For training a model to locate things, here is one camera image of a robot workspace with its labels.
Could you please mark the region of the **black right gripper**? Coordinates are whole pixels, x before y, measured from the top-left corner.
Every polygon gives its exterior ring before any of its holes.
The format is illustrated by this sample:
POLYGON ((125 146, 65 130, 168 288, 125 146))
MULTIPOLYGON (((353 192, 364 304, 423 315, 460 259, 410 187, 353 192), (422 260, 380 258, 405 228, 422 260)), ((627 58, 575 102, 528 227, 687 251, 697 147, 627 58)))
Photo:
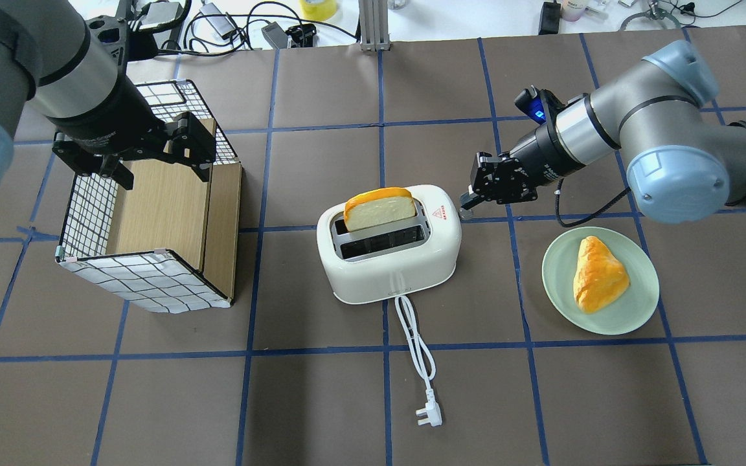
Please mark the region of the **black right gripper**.
POLYGON ((460 197, 459 218, 473 219, 474 207, 487 201, 498 205, 537 199, 536 189, 580 171, 583 164, 571 156, 558 136, 556 117, 566 108, 548 89, 530 86, 515 98, 515 105, 538 123, 514 148, 493 156, 480 151, 471 169, 470 192, 460 197))

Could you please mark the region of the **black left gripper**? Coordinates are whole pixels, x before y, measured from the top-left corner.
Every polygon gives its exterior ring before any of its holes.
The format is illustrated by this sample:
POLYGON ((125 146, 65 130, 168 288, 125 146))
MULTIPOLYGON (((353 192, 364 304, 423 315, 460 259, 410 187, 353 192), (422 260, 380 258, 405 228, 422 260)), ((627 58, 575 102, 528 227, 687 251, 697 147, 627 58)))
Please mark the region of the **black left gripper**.
MULTIPOLYGON (((216 162, 216 121, 199 118, 190 111, 181 112, 166 124, 154 115, 128 78, 118 78, 106 99, 94 109, 79 116, 51 118, 60 133, 80 148, 70 144, 53 145, 53 152, 79 176, 89 176, 102 162, 93 155, 124 153, 127 150, 162 151, 164 161, 189 167, 201 182, 210 182, 211 165, 216 162), (92 154, 88 161, 86 153, 92 154)), ((132 190, 134 176, 121 159, 104 159, 104 178, 122 189, 132 190)))

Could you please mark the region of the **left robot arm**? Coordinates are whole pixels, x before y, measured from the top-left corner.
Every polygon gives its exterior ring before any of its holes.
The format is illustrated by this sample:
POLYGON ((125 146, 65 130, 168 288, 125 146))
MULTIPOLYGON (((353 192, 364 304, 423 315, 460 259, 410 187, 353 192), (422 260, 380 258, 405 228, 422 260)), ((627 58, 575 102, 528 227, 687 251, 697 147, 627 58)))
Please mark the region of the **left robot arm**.
POLYGON ((126 76, 131 61, 158 54, 153 33, 115 17, 84 19, 67 1, 0 1, 0 184, 29 104, 59 131, 56 156, 79 176, 133 188, 126 161, 155 159, 192 168, 207 182, 215 137, 195 115, 154 115, 126 76))

